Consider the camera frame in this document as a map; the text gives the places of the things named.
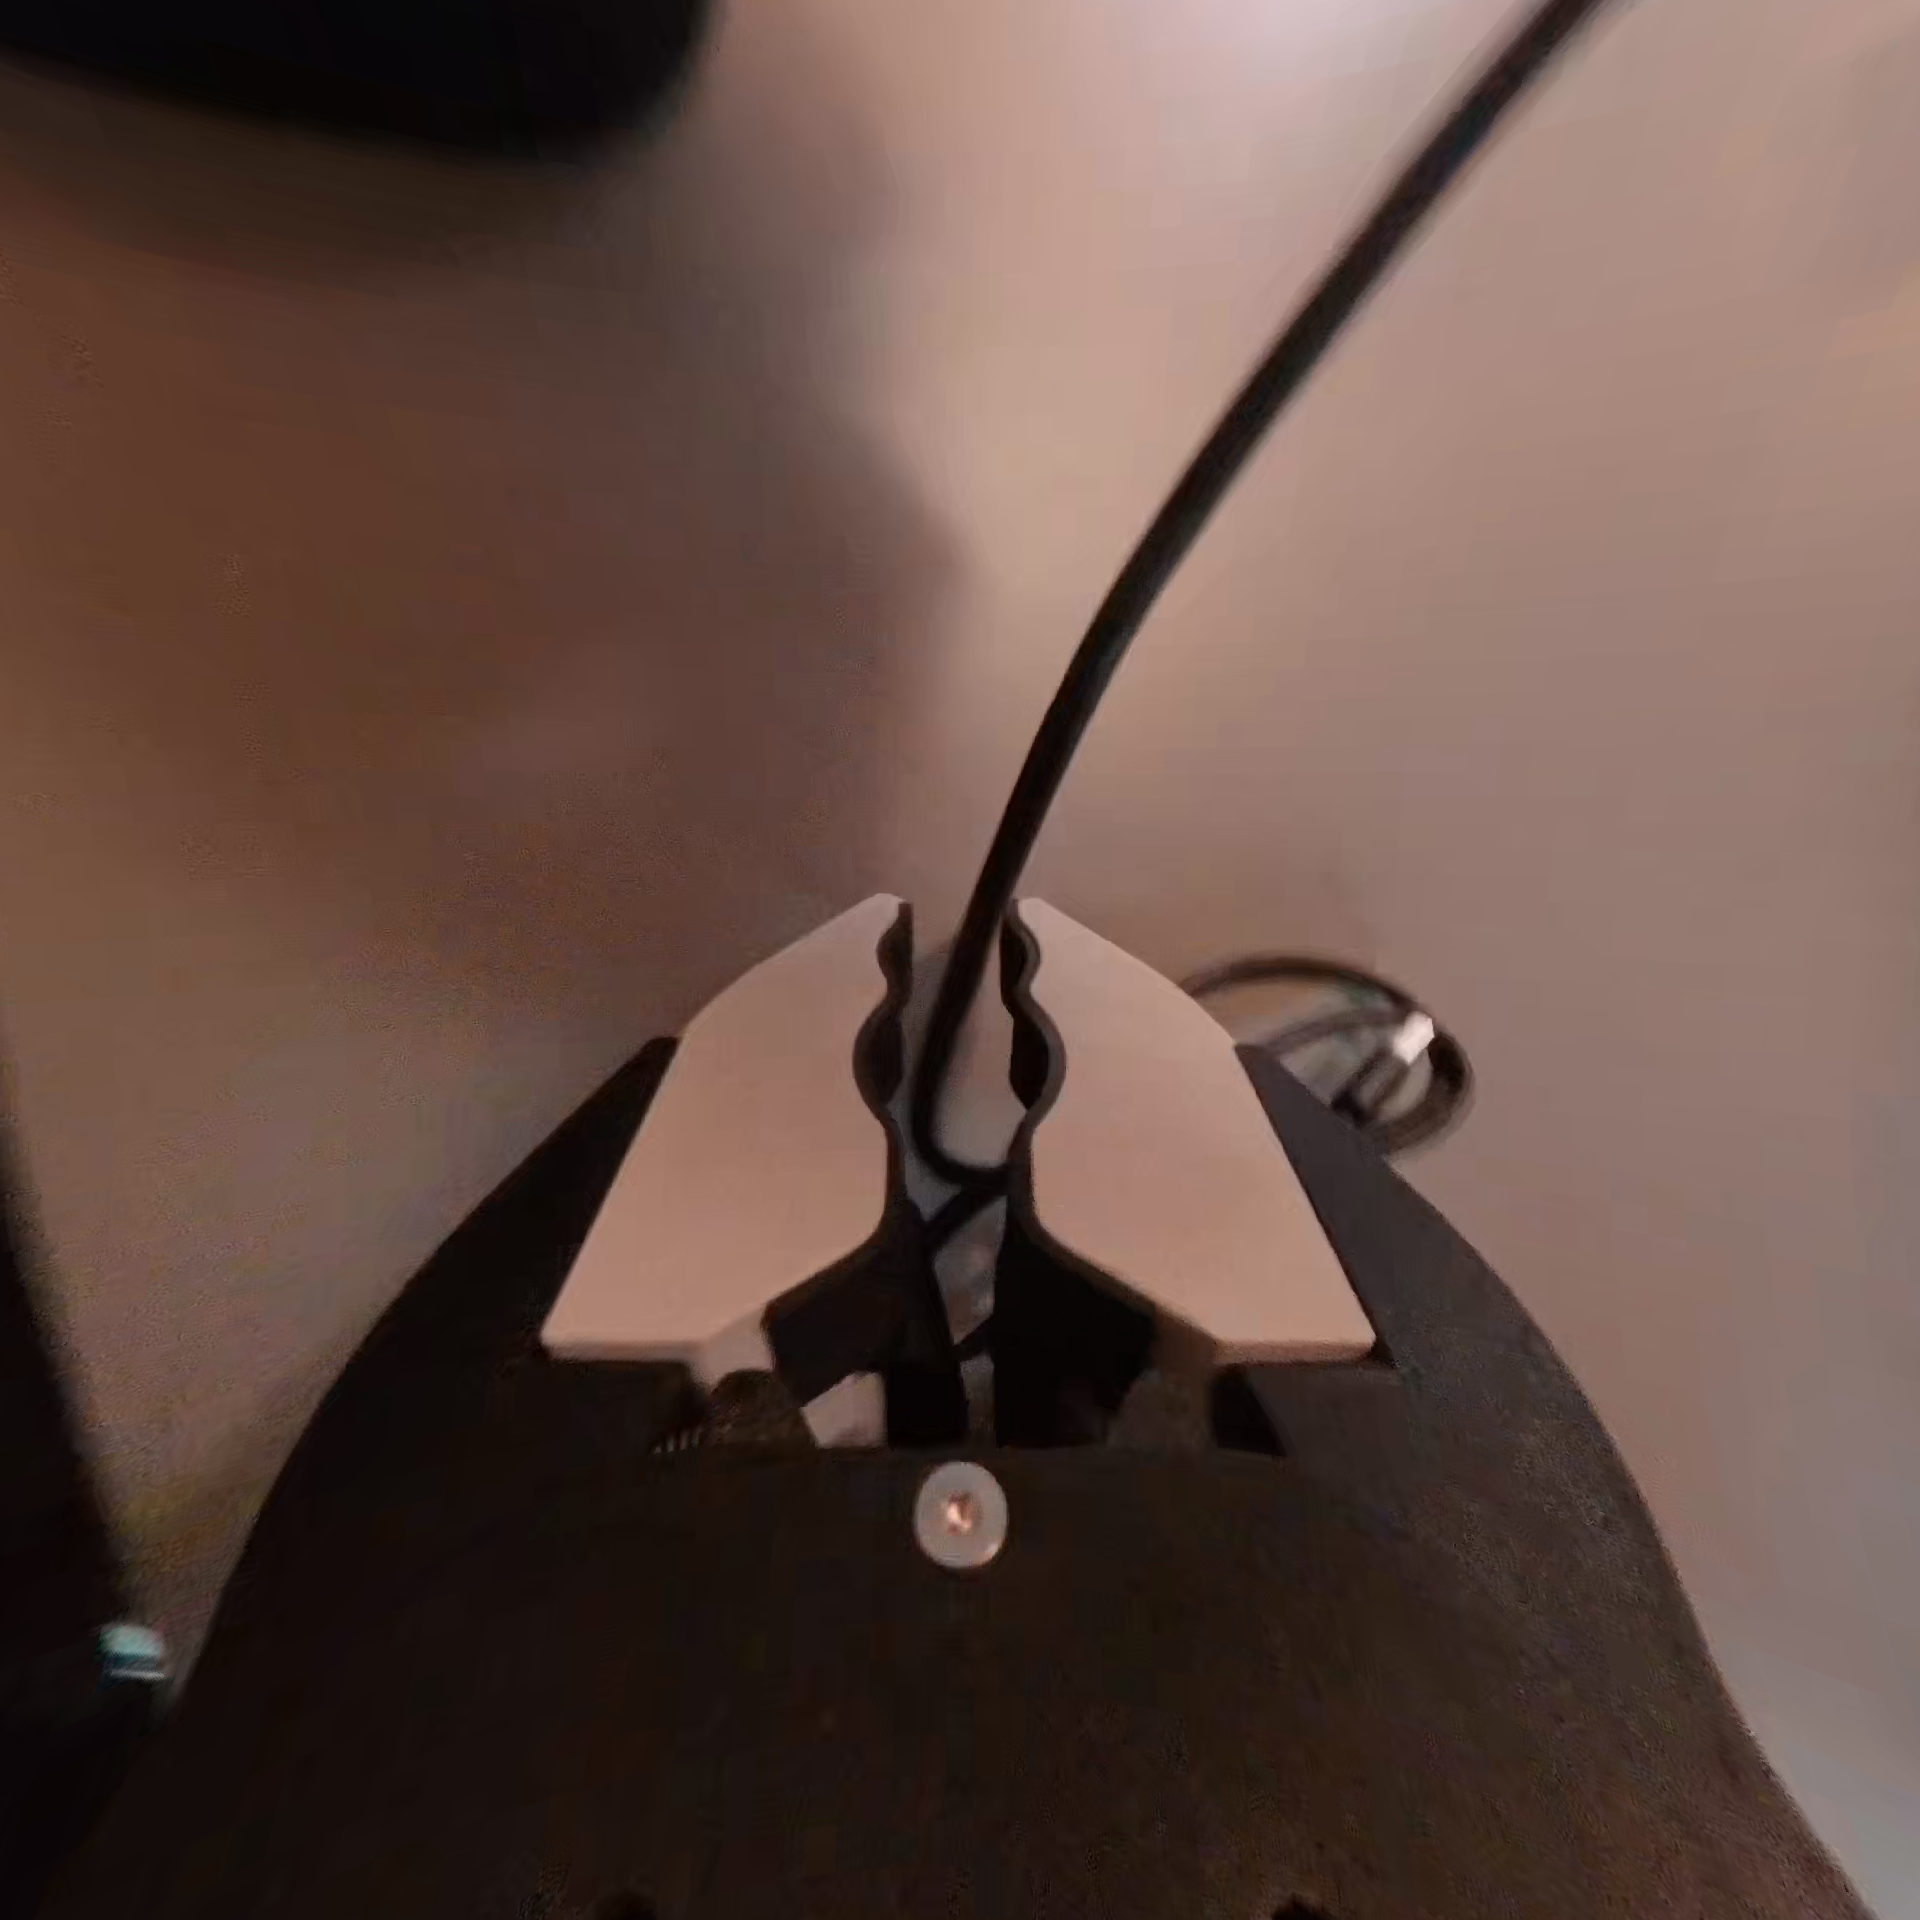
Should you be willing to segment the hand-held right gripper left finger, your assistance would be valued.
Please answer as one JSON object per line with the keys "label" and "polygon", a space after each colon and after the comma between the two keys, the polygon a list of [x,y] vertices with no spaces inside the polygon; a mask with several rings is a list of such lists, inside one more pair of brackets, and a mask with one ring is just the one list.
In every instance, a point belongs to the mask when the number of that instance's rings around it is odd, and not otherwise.
{"label": "hand-held right gripper left finger", "polygon": [[558,1359],[775,1365],[772,1313],[873,1240],[911,908],[871,893],[685,1023],[541,1343]]}

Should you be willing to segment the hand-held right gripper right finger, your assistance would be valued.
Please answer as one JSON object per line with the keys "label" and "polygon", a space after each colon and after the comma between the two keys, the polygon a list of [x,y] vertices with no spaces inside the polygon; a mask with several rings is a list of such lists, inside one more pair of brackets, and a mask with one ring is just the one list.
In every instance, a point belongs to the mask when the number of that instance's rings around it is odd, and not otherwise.
{"label": "hand-held right gripper right finger", "polygon": [[1225,1028],[1061,908],[1011,910],[1025,1216],[1223,1362],[1355,1362],[1376,1330]]}

